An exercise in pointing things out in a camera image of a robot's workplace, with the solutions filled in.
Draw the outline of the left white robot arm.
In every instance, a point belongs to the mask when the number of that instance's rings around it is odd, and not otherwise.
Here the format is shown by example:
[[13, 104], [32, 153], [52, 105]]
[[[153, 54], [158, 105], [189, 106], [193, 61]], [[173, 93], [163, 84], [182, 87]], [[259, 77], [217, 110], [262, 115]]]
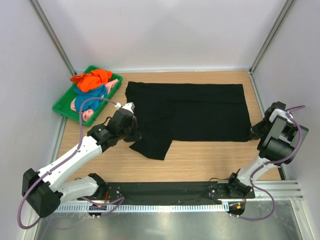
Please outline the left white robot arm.
[[82, 197], [101, 200], [108, 191], [107, 184], [96, 173], [71, 182], [66, 179], [118, 141], [136, 142], [140, 139], [135, 119], [126, 126], [118, 126], [113, 121], [96, 125], [78, 145], [53, 163], [38, 171], [28, 169], [22, 177], [22, 196], [40, 218], [48, 217], [61, 204], [71, 200]]

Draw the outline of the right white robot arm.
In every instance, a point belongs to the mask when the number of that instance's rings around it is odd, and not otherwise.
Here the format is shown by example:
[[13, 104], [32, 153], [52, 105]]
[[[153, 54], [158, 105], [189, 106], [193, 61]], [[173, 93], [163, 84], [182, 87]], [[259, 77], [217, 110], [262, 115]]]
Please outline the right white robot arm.
[[231, 198], [247, 196], [256, 180], [267, 171], [291, 163], [309, 133], [290, 111], [279, 108], [266, 114], [252, 129], [260, 131], [258, 155], [249, 165], [230, 175], [225, 192]]

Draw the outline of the black t shirt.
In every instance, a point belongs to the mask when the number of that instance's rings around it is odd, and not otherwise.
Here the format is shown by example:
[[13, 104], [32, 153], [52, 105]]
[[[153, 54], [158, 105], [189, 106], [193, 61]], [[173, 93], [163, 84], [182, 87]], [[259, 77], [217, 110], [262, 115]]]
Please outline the black t shirt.
[[251, 121], [242, 84], [128, 82], [142, 138], [130, 148], [164, 160], [172, 141], [247, 142]]

